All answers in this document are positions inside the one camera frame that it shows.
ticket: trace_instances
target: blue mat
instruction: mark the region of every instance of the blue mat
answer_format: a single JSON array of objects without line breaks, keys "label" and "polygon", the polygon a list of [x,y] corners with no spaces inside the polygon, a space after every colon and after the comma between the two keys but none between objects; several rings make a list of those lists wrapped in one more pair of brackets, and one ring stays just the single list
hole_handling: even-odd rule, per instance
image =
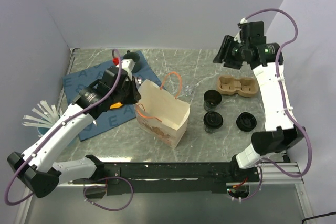
[{"label": "blue mat", "polygon": [[[151,80],[160,86],[161,81],[150,68],[141,51],[137,51],[137,53],[140,55],[141,69],[138,73],[135,73],[134,76],[140,77],[142,80]],[[87,87],[93,81],[102,78],[104,71],[111,66],[115,66],[112,60],[63,77],[63,86],[68,104],[73,101],[82,88]],[[79,133],[79,139],[81,141],[86,140],[117,127],[133,118],[135,118],[133,105],[124,105],[119,109],[107,111],[97,118],[97,127],[94,126],[94,124],[90,124]]]}]

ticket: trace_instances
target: cardboard cup holder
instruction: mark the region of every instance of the cardboard cup holder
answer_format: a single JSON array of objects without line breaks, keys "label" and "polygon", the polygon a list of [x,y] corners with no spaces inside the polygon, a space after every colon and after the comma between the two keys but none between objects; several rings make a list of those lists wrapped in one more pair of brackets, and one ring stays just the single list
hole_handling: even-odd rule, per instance
[{"label": "cardboard cup holder", "polygon": [[237,93],[242,97],[254,97],[259,91],[259,85],[253,78],[235,79],[233,76],[223,75],[218,78],[217,90],[225,95]]}]

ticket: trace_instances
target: white bundle of sticks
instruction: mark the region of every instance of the white bundle of sticks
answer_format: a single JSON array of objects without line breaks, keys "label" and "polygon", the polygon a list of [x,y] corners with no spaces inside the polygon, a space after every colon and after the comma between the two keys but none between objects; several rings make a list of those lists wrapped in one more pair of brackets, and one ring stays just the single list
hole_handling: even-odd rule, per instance
[{"label": "white bundle of sticks", "polygon": [[23,119],[30,121],[23,122],[23,126],[51,128],[58,121],[59,114],[62,115],[62,110],[57,113],[56,106],[52,105],[50,107],[46,101],[40,101],[40,104],[37,104],[37,106],[41,111],[36,108],[33,108],[32,111],[38,114],[40,118],[25,115]]}]

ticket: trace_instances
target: marble countertop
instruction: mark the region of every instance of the marble countertop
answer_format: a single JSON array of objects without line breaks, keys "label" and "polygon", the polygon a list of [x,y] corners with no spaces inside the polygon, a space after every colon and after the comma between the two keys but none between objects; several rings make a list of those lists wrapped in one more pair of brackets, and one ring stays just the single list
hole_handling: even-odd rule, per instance
[{"label": "marble countertop", "polygon": [[[232,156],[243,151],[251,143],[254,131],[265,129],[265,115],[260,93],[254,98],[239,95],[223,96],[216,109],[223,118],[223,127],[214,134],[203,129],[203,94],[209,89],[216,89],[217,78],[230,74],[236,78],[253,77],[248,65],[241,70],[224,68],[213,64],[218,50],[196,49],[130,49],[141,50],[146,60],[162,81],[164,76],[177,71],[183,85],[193,87],[193,92],[179,99],[191,105],[187,131],[176,149],[154,139],[154,136],[140,129],[136,119],[122,124],[93,138],[80,142],[75,139],[60,154],[57,161],[71,161],[93,154],[106,162],[210,162],[230,161]],[[76,49],[71,72],[77,72],[111,59],[111,49]],[[165,87],[174,94],[179,88],[178,79],[169,78]],[[63,111],[67,108],[66,99],[61,102]],[[242,112],[250,112],[257,119],[256,128],[249,133],[242,132],[236,125],[236,119]],[[283,161],[281,154],[272,157]]]}]

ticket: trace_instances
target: white gift bag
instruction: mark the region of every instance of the white gift bag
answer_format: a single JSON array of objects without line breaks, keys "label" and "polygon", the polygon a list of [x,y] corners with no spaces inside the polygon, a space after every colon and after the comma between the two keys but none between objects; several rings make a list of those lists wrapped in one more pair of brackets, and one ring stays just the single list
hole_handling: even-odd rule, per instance
[{"label": "white gift bag", "polygon": [[[179,91],[175,97],[162,89],[171,74],[177,75],[180,80]],[[186,131],[190,113],[190,105],[177,99],[181,89],[182,79],[175,71],[164,77],[160,87],[145,80],[139,88],[141,99],[135,105],[140,127],[172,148],[176,148]]]}]

